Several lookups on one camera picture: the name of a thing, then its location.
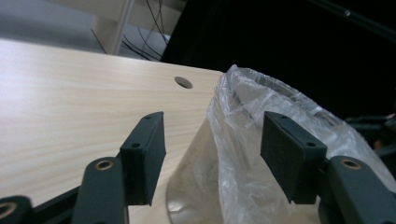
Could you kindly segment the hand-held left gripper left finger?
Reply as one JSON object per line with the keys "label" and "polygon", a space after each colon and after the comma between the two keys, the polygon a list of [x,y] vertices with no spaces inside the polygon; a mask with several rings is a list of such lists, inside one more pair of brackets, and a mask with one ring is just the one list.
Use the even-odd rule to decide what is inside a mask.
{"label": "hand-held left gripper left finger", "polygon": [[163,112],[148,114],[120,147],[128,205],[152,205],[165,155]]}

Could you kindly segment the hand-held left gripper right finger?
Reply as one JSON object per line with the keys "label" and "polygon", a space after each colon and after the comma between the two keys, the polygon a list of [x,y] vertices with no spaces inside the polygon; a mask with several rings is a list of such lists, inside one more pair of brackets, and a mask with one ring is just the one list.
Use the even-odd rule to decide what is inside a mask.
{"label": "hand-held left gripper right finger", "polygon": [[314,204],[327,146],[293,119],[265,111],[261,156],[289,203]]}

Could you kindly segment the shiny metal trash bin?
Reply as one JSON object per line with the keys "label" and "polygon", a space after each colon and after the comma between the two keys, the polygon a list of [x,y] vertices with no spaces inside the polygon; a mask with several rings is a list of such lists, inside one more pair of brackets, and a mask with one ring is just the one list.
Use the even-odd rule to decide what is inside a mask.
{"label": "shiny metal trash bin", "polygon": [[166,192],[173,224],[225,224],[219,201],[219,156],[206,118]]}

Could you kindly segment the clear printed plastic bag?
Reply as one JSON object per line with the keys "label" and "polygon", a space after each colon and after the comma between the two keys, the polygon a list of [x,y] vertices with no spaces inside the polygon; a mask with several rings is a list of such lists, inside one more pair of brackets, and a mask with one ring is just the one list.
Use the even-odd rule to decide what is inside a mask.
{"label": "clear printed plastic bag", "polygon": [[396,179],[355,129],[288,84],[233,65],[220,77],[207,109],[219,156],[225,224],[319,224],[318,205],[288,203],[260,156],[266,111],[304,127],[328,147],[328,158],[364,161],[396,193]]}

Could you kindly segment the dark metal bar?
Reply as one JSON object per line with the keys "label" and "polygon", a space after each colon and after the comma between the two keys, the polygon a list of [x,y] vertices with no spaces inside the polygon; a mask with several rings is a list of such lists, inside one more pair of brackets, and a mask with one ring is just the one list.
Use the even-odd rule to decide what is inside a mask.
{"label": "dark metal bar", "polygon": [[307,2],[321,7],[332,14],[350,21],[376,35],[382,36],[388,41],[396,44],[396,29],[393,29],[381,22],[374,21],[347,7],[339,6],[330,0],[306,0]]}

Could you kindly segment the black curtain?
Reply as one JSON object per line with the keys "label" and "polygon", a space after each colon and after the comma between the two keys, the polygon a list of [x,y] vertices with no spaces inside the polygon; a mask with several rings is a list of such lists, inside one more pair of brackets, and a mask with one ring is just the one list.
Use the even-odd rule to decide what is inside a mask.
{"label": "black curtain", "polygon": [[[396,29],[396,0],[330,0]],[[396,108],[396,44],[306,0],[188,0],[162,57],[275,77],[339,118]]]}

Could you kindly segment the beige furniture panel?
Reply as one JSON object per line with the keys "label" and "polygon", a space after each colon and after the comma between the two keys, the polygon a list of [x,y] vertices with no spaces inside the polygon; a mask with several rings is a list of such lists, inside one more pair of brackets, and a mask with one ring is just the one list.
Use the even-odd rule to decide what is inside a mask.
{"label": "beige furniture panel", "polygon": [[[113,32],[122,0],[49,0],[93,15],[92,31],[106,54],[111,54]],[[134,0],[128,23],[171,35],[188,0]]]}

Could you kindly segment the white metal post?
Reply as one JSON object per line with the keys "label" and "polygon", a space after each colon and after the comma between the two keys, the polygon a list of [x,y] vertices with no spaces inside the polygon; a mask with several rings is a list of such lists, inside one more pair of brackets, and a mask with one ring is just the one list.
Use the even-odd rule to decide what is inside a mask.
{"label": "white metal post", "polygon": [[116,24],[113,32],[112,55],[118,55],[120,52],[120,45],[125,25],[128,23],[131,10],[133,8],[134,0],[122,0],[120,13],[116,19]]}

